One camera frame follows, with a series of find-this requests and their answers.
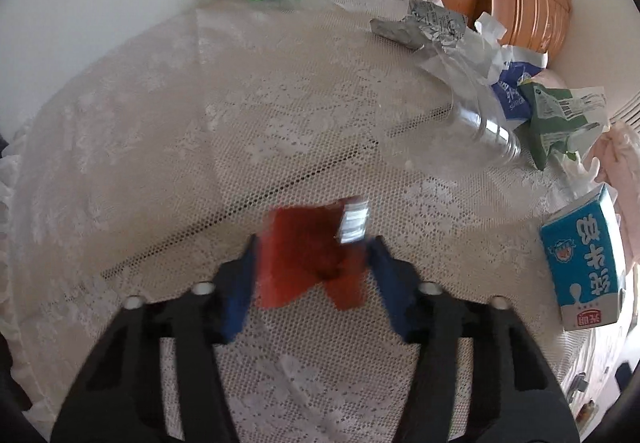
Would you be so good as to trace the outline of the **blue white milk carton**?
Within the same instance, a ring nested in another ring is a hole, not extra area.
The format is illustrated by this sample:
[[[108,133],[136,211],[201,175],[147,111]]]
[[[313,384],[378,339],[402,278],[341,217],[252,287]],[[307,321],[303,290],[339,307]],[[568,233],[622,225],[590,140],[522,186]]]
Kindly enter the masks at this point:
[[[610,187],[599,184],[556,211],[539,230],[567,331],[618,321],[626,262]]]

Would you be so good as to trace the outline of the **red foil snack wrapper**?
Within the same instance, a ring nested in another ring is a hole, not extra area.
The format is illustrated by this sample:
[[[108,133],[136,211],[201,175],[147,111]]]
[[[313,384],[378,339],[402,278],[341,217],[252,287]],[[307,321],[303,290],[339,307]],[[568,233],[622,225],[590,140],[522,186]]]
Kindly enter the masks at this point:
[[[335,309],[362,307],[368,218],[369,202],[362,197],[271,210],[258,236],[258,304],[285,307],[320,286]]]

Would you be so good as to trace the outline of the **silver pill blister pack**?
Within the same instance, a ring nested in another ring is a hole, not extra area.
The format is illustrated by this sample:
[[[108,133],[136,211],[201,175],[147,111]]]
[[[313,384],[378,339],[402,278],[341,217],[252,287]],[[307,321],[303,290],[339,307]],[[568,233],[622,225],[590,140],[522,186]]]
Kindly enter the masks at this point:
[[[372,18],[371,32],[411,50],[427,44],[451,46],[464,35],[465,16],[434,2],[411,0],[408,13],[397,22]]]

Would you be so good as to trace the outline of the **white lace table cover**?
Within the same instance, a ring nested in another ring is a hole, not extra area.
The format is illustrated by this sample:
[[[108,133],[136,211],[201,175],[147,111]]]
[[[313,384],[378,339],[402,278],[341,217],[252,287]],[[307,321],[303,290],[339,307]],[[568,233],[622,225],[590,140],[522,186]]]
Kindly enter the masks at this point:
[[[400,0],[220,0],[176,16],[75,76],[1,154],[1,426],[54,442],[87,356],[122,304],[175,299],[239,258],[273,209],[369,202],[382,237],[423,281],[463,300],[503,296],[534,338],[577,426],[570,379],[592,328],[567,331],[539,230],[588,194],[597,158],[534,164],[528,123],[506,120],[515,162],[449,180],[389,163],[376,109],[421,67],[469,67],[371,32]],[[504,117],[497,99],[501,116]],[[323,288],[264,309],[216,347],[235,442],[397,442],[419,348],[390,326],[367,255],[366,301]],[[473,344],[458,343],[463,442]]]

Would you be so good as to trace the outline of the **folded pink quilt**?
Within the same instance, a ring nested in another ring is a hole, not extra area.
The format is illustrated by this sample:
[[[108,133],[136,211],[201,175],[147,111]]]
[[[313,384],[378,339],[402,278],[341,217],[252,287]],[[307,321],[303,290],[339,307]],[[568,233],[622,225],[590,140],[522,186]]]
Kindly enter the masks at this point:
[[[587,162],[600,162],[597,182],[605,182],[617,192],[614,205],[620,215],[627,270],[639,262],[639,134],[625,124],[615,122],[594,143]]]

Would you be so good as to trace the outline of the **clear plastic bottle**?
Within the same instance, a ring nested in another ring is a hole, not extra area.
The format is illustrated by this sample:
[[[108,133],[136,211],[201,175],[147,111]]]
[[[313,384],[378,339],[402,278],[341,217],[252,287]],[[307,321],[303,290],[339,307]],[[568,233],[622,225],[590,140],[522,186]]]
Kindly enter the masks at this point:
[[[438,75],[419,67],[407,88],[384,93],[375,133],[389,163],[449,180],[509,165],[521,155],[520,140],[490,89],[456,65]]]

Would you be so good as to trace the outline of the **blue white crumpled bag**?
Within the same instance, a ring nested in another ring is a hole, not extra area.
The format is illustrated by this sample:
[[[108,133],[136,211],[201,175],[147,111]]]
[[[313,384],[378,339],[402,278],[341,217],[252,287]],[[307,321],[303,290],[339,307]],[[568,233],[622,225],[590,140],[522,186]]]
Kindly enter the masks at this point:
[[[504,117],[512,122],[527,122],[532,107],[520,89],[521,84],[542,72],[542,67],[523,61],[509,61],[491,86],[501,105]]]

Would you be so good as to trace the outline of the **white crumpled paper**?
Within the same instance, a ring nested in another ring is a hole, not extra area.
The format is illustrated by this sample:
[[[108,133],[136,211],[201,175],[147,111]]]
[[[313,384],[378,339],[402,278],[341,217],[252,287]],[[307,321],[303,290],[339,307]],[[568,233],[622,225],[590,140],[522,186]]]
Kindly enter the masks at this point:
[[[407,5],[411,0],[400,0]],[[429,1],[444,7],[442,0]],[[492,15],[484,12],[473,25],[466,24],[463,37],[451,46],[439,44],[427,44],[425,47],[434,47],[442,53],[451,56],[464,66],[469,67],[472,73],[482,82],[493,85],[499,78],[501,70],[509,61],[523,61],[535,64],[545,70],[548,65],[548,54],[539,53],[522,47],[502,44],[500,40],[506,34],[506,28]]]

